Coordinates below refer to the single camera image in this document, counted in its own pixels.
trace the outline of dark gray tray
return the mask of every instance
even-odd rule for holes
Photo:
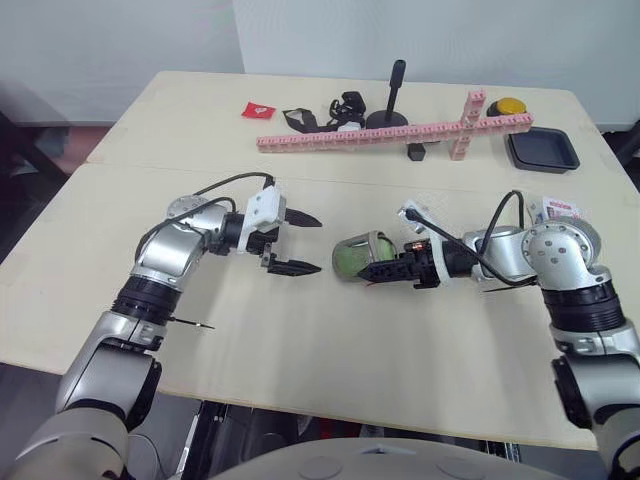
[[[562,130],[531,127],[526,133],[509,135],[507,147],[513,164],[521,170],[564,173],[580,166],[571,141]]]

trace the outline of light wood tabletop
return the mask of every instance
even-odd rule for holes
[[[397,110],[412,123],[455,120],[461,85],[406,83]],[[603,240],[623,309],[640,318],[640,203],[633,185],[575,96],[558,90],[486,87],[515,96],[534,125],[564,130],[575,172],[515,169],[501,137],[472,141],[467,158],[427,146],[410,162],[403,146],[262,154],[261,135],[285,134],[240,116],[247,101],[306,107],[326,121],[331,99],[359,90],[383,108],[385,82],[166,72],[159,74],[0,265],[0,361],[62,373],[132,266],[140,236],[176,197],[229,174],[276,175],[291,208],[319,229],[283,229],[277,251],[323,271],[269,275],[250,255],[204,257],[176,312],[216,330],[172,324],[159,359],[165,392],[520,443],[595,447],[564,416],[550,360],[559,355],[537,287],[482,293],[471,280],[417,291],[410,283],[340,281],[340,240],[383,230],[396,244],[420,238],[395,212],[408,198],[450,232],[486,227],[502,195],[519,188],[576,203]],[[220,189],[242,209],[260,183]],[[501,223],[513,224],[515,209]]]

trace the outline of pink cross structure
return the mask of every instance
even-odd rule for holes
[[[338,150],[377,143],[426,143],[452,140],[452,160],[464,159],[473,137],[527,132],[533,115],[522,113],[480,118],[486,94],[473,90],[467,95],[462,116],[457,122],[427,123],[404,127],[376,128],[352,132],[321,132],[298,135],[258,137],[256,145],[264,153]]]

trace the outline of black joystick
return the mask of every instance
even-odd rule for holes
[[[386,128],[386,127],[402,127],[409,125],[409,122],[401,113],[395,112],[393,109],[396,105],[396,97],[398,89],[402,86],[404,79],[404,70],[407,62],[404,60],[396,60],[391,71],[391,79],[389,86],[389,100],[387,101],[386,110],[378,110],[367,117],[366,128]],[[410,143],[407,146],[407,155],[414,162],[419,162],[424,158],[425,149],[421,143]]]
[[[391,80],[389,80],[391,91],[389,92],[387,109],[378,110],[377,112],[373,112],[371,115],[369,115],[369,117],[367,118],[367,128],[402,127],[403,125],[409,124],[404,115],[393,111],[393,108],[396,105],[398,89],[402,86],[402,80],[404,79],[404,70],[406,67],[407,63],[404,60],[396,60],[393,64],[393,70],[391,71]]]

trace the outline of yellow button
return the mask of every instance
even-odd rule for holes
[[[498,112],[502,115],[513,115],[516,113],[526,113],[527,106],[517,98],[505,97],[498,100],[496,105]]]

